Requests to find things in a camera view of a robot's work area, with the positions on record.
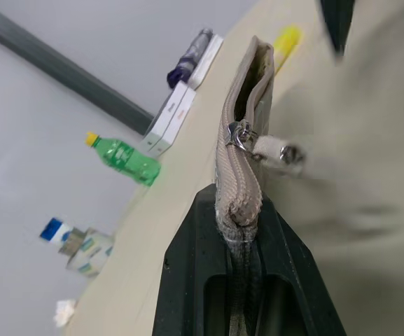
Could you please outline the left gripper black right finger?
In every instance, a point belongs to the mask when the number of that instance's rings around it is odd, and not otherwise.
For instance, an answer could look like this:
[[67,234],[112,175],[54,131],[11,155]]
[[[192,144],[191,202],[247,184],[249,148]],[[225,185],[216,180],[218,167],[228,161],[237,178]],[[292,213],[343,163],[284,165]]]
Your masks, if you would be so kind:
[[264,271],[257,335],[345,335],[314,257],[268,197],[258,219]]

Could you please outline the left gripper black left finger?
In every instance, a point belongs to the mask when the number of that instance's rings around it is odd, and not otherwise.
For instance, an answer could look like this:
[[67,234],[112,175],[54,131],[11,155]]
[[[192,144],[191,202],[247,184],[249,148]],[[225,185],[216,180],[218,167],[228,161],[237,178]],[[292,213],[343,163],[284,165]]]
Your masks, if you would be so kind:
[[153,335],[227,335],[227,253],[215,185],[199,191],[164,256]]

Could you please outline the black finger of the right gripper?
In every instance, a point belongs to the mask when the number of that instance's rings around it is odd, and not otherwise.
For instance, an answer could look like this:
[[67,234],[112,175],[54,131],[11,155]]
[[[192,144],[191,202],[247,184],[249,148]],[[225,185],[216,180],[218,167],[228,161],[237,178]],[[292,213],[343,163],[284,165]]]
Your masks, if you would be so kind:
[[354,0],[320,0],[326,31],[336,57],[342,57],[354,13]]

